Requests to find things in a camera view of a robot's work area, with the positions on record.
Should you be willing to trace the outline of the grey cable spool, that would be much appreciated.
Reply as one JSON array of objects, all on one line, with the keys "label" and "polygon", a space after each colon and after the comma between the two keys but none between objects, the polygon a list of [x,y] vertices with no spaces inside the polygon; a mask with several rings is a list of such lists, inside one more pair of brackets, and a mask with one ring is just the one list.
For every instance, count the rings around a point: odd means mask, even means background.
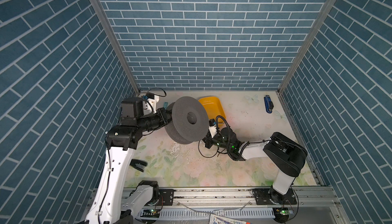
[{"label": "grey cable spool", "polygon": [[209,132],[209,119],[203,105],[195,98],[183,96],[170,104],[172,120],[164,128],[169,137],[179,144],[202,140]]}]

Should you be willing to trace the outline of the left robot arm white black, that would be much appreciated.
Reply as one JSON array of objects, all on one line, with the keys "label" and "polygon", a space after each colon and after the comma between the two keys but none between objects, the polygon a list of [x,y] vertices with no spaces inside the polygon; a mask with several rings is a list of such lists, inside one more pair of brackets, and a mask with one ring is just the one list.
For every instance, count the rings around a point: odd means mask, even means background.
[{"label": "left robot arm white black", "polygon": [[144,132],[153,132],[168,125],[171,115],[165,108],[157,108],[159,96],[147,93],[123,99],[118,123],[105,137],[105,161],[99,187],[86,224],[131,224],[148,203],[159,201],[156,181],[141,181],[137,189],[121,202],[128,168],[133,161],[139,140]]}]

